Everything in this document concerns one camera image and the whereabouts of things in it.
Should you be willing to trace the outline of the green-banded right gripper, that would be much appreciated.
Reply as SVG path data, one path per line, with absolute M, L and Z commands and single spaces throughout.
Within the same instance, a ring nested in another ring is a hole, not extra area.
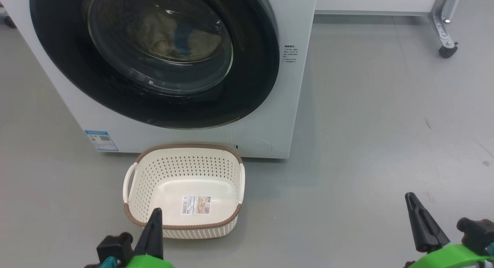
M 450 243 L 449 238 L 422 205 L 415 193 L 405 194 L 415 250 L 428 253 L 417 261 L 407 263 L 408 268 L 492 268 L 493 243 L 485 247 L 486 255 L 479 255 L 465 245 Z

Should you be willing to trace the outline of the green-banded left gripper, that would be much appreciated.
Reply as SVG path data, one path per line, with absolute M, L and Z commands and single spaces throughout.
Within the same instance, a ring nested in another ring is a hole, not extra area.
M 162 226 L 162 210 L 157 207 L 151 213 L 126 268 L 174 268 L 163 260 Z

